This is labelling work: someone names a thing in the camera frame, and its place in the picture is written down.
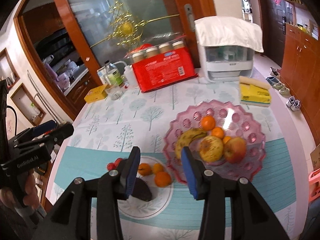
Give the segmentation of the gold door ornament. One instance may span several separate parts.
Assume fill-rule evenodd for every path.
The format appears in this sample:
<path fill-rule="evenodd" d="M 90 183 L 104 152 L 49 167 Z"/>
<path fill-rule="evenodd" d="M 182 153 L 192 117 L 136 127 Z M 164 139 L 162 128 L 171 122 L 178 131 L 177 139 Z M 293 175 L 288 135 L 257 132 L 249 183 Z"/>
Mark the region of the gold door ornament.
<path fill-rule="evenodd" d="M 143 28 L 147 24 L 179 16 L 179 14 L 173 14 L 150 20 L 138 21 L 129 10 L 124 9 L 124 4 L 119 1 L 115 1 L 114 5 L 110 6 L 108 13 L 112 16 L 112 20 L 108 26 L 108 29 L 112 30 L 111 33 L 102 40 L 90 45 L 90 48 L 105 41 L 116 40 L 116 45 L 131 49 L 133 45 L 137 45 L 140 42 L 143 35 Z"/>

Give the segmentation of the yellow small box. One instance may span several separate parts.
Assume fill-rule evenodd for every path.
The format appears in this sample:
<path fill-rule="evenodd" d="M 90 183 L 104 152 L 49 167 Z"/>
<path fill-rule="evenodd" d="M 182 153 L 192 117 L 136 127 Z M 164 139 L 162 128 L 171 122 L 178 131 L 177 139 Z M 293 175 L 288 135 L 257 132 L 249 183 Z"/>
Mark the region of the yellow small box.
<path fill-rule="evenodd" d="M 107 98 L 107 92 L 106 89 L 108 88 L 108 85 L 102 85 L 99 87 L 92 88 L 84 97 L 84 100 L 86 103 L 93 103 L 99 100 L 103 100 Z"/>

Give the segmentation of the dark avocado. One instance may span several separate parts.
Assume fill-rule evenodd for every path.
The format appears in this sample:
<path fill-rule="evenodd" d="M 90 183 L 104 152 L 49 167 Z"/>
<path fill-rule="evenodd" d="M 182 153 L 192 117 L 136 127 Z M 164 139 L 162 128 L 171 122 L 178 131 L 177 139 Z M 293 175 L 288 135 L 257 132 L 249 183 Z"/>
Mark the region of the dark avocado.
<path fill-rule="evenodd" d="M 140 178 L 136 178 L 131 196 L 140 199 L 144 202 L 149 202 L 153 199 L 152 193 L 148 185 L 145 181 L 143 181 Z"/>

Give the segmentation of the large orange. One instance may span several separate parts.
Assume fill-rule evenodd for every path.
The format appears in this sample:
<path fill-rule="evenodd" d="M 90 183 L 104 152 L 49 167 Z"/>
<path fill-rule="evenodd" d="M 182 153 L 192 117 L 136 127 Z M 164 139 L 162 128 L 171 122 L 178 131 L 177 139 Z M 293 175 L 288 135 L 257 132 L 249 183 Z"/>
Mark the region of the large orange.
<path fill-rule="evenodd" d="M 164 171 L 156 173 L 154 181 L 158 187 L 167 187 L 172 184 L 170 174 Z"/>

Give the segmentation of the clear drinking glass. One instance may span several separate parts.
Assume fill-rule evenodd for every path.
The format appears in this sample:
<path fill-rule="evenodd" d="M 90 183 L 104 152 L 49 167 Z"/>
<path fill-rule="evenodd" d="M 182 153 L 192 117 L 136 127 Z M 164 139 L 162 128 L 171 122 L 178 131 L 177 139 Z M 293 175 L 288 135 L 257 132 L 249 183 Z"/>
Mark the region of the clear drinking glass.
<path fill-rule="evenodd" d="M 118 100 L 123 95 L 123 91 L 116 83 L 115 84 L 107 84 L 105 87 L 105 92 L 111 100 Z"/>

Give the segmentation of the white squeeze bottle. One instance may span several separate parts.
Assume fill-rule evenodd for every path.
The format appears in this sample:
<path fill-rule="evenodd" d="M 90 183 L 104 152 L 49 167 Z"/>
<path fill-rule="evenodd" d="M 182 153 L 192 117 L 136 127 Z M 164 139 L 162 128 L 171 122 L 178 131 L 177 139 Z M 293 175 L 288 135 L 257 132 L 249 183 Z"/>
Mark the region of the white squeeze bottle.
<path fill-rule="evenodd" d="M 118 68 L 120 74 L 122 74 L 125 88 L 138 87 L 138 81 L 130 64 L 127 64 L 125 61 L 117 61 L 114 65 Z"/>

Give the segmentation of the yellow speckled pear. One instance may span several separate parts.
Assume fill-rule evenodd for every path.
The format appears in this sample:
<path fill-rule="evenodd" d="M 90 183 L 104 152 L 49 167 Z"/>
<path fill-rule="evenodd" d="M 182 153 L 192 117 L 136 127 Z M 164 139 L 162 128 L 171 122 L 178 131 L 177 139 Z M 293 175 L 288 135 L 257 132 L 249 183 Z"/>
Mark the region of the yellow speckled pear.
<path fill-rule="evenodd" d="M 223 156 L 223 142 L 220 138 L 209 135 L 200 142 L 199 155 L 207 163 L 218 161 Z"/>

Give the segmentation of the red lychee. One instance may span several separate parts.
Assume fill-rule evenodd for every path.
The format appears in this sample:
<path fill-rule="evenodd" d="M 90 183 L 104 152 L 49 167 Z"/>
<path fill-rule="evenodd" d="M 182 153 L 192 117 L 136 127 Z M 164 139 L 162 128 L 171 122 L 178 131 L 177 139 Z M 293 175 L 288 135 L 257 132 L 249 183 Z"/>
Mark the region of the red lychee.
<path fill-rule="evenodd" d="M 121 162 L 122 160 L 123 160 L 122 158 L 117 158 L 117 159 L 114 161 L 115 166 L 118 167 L 118 165 L 120 164 L 120 162 Z"/>
<path fill-rule="evenodd" d="M 117 168 L 117 166 L 116 166 L 115 163 L 108 163 L 108 164 L 107 164 L 107 170 L 108 170 L 108 171 L 115 170 L 116 168 Z"/>

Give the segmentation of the pink glass fruit bowl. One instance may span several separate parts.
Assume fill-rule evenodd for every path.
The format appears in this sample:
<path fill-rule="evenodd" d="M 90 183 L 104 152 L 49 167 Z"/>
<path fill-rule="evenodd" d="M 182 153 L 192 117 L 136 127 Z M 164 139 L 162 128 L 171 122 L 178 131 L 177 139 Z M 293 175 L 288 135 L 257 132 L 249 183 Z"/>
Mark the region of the pink glass fruit bowl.
<path fill-rule="evenodd" d="M 227 179 L 252 180 L 262 169 L 266 138 L 253 114 L 231 102 L 212 100 L 190 106 L 170 122 L 163 153 L 175 179 L 185 184 L 182 148 L 206 169 Z"/>

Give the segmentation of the clear plastic bottle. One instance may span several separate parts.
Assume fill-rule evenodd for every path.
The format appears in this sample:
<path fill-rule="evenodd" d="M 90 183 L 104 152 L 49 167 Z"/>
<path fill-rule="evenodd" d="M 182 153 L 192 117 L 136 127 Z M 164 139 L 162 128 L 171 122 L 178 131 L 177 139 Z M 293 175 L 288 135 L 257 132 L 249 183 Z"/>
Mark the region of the clear plastic bottle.
<path fill-rule="evenodd" d="M 116 65 L 107 60 L 105 61 L 105 68 L 107 71 L 107 79 L 110 85 L 121 86 L 123 84 L 123 80 Z"/>

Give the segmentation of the pair of children's shoes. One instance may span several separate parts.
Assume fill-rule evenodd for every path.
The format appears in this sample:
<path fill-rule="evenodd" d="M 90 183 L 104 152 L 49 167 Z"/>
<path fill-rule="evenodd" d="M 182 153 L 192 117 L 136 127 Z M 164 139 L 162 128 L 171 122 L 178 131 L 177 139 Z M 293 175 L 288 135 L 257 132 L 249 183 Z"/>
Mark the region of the pair of children's shoes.
<path fill-rule="evenodd" d="M 290 96 L 286 102 L 286 106 L 291 109 L 291 111 L 297 112 L 301 108 L 301 103 L 298 99 L 295 99 L 294 96 Z"/>

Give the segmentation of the wooden cabinet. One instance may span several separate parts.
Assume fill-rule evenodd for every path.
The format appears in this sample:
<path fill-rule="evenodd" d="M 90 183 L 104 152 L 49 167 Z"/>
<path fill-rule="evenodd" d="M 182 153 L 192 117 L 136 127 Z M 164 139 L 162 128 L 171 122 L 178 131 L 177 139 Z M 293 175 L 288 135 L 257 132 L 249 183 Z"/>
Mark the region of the wooden cabinet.
<path fill-rule="evenodd" d="M 315 143 L 319 144 L 319 41 L 286 24 L 280 79 L 301 103 Z"/>

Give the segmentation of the white cloth cover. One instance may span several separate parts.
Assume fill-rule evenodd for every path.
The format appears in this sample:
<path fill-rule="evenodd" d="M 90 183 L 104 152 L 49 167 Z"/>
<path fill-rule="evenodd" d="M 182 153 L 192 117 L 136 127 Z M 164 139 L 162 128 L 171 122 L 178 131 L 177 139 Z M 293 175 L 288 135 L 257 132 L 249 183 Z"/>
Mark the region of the white cloth cover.
<path fill-rule="evenodd" d="M 198 44 L 204 47 L 240 46 L 263 53 L 259 25 L 229 16 L 209 16 L 194 21 Z"/>

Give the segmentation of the white countertop appliance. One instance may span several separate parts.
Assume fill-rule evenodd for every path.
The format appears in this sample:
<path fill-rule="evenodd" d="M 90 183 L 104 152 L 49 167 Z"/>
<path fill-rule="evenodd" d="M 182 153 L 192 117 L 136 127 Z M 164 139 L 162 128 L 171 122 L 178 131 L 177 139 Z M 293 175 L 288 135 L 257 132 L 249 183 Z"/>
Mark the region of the white countertop appliance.
<path fill-rule="evenodd" d="M 209 47 L 197 44 L 201 75 L 210 83 L 251 77 L 254 50 L 241 46 Z"/>

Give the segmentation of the tree-patterned tablecloth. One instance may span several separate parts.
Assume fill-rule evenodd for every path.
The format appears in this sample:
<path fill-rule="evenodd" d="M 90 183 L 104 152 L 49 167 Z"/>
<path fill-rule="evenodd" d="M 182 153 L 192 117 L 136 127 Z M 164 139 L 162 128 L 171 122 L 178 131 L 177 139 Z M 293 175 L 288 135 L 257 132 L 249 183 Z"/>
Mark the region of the tree-patterned tablecloth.
<path fill-rule="evenodd" d="M 247 153 L 239 164 L 220 159 L 207 168 L 228 179 L 251 180 L 288 236 L 297 239 L 308 210 L 308 169 L 291 112 L 278 92 L 271 96 L 268 107 L 245 106 L 236 82 L 205 85 L 193 79 L 150 93 L 135 88 L 120 100 L 89 104 L 58 153 L 46 196 L 56 202 L 72 179 L 98 178 L 109 163 L 138 146 L 140 161 L 161 164 L 172 182 L 161 188 L 153 175 L 145 176 L 152 200 L 119 202 L 124 238 L 197 239 L 203 202 L 190 194 L 175 147 L 184 132 L 211 115 L 227 136 L 245 139 Z"/>

